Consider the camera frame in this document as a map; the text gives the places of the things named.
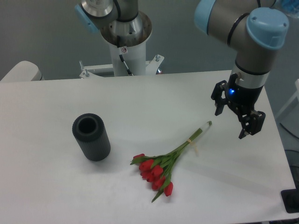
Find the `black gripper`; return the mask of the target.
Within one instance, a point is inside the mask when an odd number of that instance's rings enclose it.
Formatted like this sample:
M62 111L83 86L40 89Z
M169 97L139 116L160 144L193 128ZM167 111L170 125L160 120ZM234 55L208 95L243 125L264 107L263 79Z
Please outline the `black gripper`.
M228 103L228 107L238 116L241 123L239 139L243 139L247 135L255 135L261 131L266 114L254 109L262 86L245 88L236 83L238 78L239 75L233 73L230 75L228 83L225 80L218 82L214 87L211 99L214 100L216 106L215 116L220 115Z

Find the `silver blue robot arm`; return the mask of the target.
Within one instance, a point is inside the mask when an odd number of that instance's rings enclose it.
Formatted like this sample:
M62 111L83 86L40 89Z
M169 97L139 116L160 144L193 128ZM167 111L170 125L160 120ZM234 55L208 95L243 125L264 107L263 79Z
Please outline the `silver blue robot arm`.
M265 113L255 103L267 80L289 28L285 14L273 9L272 0L202 0L194 24L236 50L229 80L215 85L211 95L215 115L225 105L238 117L239 138L261 131ZM151 21L136 0L82 0L75 12L92 33L100 32L109 44L115 76L154 75L163 61L145 59L145 43L152 33Z

